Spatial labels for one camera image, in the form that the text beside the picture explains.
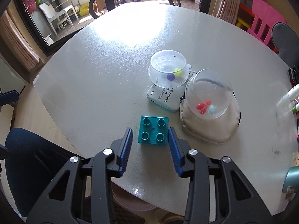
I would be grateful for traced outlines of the beige fabric pouch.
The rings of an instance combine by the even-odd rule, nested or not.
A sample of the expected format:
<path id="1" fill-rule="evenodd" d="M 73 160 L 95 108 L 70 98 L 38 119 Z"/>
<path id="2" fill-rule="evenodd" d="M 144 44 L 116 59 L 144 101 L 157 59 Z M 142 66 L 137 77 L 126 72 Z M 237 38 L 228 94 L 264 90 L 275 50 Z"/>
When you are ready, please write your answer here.
<path id="1" fill-rule="evenodd" d="M 236 133 L 240 121 L 241 111 L 235 95 L 226 112 L 214 119 L 203 119 L 194 114 L 187 106 L 185 96 L 180 98 L 179 118 L 182 129 L 207 143 L 225 145 Z"/>

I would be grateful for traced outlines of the teal toy brick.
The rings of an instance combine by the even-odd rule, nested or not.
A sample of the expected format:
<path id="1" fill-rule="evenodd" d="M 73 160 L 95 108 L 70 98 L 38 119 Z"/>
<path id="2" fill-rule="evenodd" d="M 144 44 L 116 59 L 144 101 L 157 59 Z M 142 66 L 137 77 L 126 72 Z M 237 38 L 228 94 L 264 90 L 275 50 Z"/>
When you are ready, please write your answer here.
<path id="1" fill-rule="evenodd" d="M 141 116 L 137 142 L 151 146 L 166 146 L 168 123 L 167 117 Z"/>

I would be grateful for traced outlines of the white power bank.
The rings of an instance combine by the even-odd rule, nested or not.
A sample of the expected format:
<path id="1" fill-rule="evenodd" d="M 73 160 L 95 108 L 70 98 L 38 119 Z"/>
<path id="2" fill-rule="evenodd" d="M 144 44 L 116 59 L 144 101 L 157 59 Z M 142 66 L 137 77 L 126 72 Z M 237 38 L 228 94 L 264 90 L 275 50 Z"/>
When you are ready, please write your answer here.
<path id="1" fill-rule="evenodd" d="M 189 71 L 187 81 L 175 88 L 161 88 L 153 84 L 147 91 L 147 99 L 171 112 L 176 112 L 180 108 L 180 98 L 184 95 L 187 82 L 196 74 L 196 71 Z"/>

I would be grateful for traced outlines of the teal thermos bottle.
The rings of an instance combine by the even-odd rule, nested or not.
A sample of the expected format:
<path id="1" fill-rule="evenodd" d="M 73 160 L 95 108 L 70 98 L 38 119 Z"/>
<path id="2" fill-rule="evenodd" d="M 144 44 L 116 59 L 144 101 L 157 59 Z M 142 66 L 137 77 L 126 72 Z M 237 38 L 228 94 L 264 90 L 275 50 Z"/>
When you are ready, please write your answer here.
<path id="1" fill-rule="evenodd" d="M 286 175 L 282 192 L 286 194 L 297 193 L 299 190 L 299 166 L 291 167 Z"/>

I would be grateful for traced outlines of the white plastic chair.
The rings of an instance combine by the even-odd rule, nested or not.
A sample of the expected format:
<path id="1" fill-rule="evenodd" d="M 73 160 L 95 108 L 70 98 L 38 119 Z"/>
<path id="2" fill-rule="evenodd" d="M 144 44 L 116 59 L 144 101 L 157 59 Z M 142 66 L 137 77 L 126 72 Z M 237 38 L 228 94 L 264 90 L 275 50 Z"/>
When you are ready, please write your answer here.
<path id="1" fill-rule="evenodd" d="M 66 8 L 62 9 L 61 11 L 57 12 L 55 11 L 55 9 L 53 8 L 52 5 L 48 5 L 47 3 L 42 3 L 39 5 L 39 9 L 44 13 L 47 21 L 49 22 L 53 32 L 55 33 L 55 35 L 57 35 L 56 29 L 54 28 L 52 22 L 56 19 L 58 19 L 59 17 L 61 17 L 62 15 L 66 15 L 66 20 L 68 20 L 68 22 L 73 26 L 73 22 L 70 19 L 70 16 L 68 14 L 69 10 L 72 10 L 76 19 L 78 20 L 78 15 L 77 12 L 75 10 L 75 7 L 72 5 L 67 6 Z"/>

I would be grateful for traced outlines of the white table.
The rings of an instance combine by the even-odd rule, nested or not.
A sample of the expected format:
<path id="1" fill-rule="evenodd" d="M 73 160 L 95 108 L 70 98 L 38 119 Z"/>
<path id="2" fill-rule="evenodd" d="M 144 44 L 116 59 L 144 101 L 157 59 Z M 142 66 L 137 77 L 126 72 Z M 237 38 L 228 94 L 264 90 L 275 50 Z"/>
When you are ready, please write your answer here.
<path id="1" fill-rule="evenodd" d="M 74 35 L 34 87 L 86 158 L 133 131 L 115 183 L 184 214 L 189 181 L 177 175 L 167 128 L 204 155 L 230 157 L 271 214 L 298 158 L 288 65 L 254 36 L 211 15 L 153 1 L 126 3 Z"/>

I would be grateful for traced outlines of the clear bowl red blue toys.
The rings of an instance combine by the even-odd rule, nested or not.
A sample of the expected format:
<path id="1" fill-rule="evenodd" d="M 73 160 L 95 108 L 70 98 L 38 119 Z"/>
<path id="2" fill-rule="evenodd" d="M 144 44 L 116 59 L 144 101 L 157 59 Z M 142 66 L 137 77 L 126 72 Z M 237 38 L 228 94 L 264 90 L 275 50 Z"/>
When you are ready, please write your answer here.
<path id="1" fill-rule="evenodd" d="M 213 69 L 197 72 L 187 83 L 184 107 L 202 119 L 222 116 L 233 98 L 231 83 Z"/>

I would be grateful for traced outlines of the white green-capped tube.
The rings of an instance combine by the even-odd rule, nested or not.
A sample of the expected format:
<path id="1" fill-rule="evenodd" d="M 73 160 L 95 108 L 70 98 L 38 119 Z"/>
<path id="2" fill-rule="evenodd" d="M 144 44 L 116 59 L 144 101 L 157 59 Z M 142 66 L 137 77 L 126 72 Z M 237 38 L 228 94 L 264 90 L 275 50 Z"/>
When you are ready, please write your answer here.
<path id="1" fill-rule="evenodd" d="M 297 114 L 299 112 L 299 104 L 296 104 L 292 108 L 292 113 Z"/>

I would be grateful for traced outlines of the union jack tissue box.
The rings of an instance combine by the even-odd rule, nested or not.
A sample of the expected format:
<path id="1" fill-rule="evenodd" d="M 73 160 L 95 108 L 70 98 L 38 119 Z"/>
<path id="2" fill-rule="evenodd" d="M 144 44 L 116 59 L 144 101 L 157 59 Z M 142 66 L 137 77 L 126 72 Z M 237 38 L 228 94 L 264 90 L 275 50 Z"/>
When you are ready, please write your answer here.
<path id="1" fill-rule="evenodd" d="M 294 114 L 296 116 L 296 120 L 297 120 L 297 126 L 298 126 L 298 130 L 299 131 L 299 112 L 297 114 Z"/>

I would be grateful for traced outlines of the white tube bottle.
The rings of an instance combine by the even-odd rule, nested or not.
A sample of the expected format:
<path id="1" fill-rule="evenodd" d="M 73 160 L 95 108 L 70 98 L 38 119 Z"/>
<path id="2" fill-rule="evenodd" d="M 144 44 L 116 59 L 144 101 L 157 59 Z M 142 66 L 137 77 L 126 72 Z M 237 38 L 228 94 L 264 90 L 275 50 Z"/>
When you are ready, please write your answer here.
<path id="1" fill-rule="evenodd" d="M 295 85 L 287 94 L 285 94 L 277 103 L 278 108 L 288 106 L 291 104 L 299 95 L 299 84 Z"/>

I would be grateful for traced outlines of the clear bowl purple yellow toys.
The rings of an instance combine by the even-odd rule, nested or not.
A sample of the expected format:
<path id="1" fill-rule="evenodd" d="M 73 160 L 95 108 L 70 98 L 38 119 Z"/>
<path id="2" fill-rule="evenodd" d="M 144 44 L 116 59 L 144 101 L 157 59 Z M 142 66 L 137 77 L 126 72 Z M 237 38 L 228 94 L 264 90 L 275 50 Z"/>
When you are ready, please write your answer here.
<path id="1" fill-rule="evenodd" d="M 187 81 L 190 68 L 191 65 L 183 54 L 174 50 L 163 50 L 151 57 L 148 74 L 156 86 L 175 88 Z"/>

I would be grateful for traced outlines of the pink kids chair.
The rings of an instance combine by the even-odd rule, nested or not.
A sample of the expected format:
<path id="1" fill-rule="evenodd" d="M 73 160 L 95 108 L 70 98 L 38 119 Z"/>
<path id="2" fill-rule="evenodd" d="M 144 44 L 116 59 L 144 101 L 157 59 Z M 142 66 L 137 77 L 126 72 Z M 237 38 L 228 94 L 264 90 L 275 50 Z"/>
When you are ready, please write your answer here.
<path id="1" fill-rule="evenodd" d="M 254 14 L 253 24 L 247 32 L 269 46 L 273 26 L 278 22 L 286 23 L 286 19 L 263 0 L 253 0 L 252 13 Z"/>

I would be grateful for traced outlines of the beige curtain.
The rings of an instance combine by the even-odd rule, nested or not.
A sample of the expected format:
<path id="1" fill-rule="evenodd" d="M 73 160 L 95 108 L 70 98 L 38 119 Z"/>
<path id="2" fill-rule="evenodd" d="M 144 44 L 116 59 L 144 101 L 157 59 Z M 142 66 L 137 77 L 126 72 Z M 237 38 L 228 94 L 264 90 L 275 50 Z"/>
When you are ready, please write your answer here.
<path id="1" fill-rule="evenodd" d="M 240 0 L 211 0 L 209 14 L 235 25 Z"/>

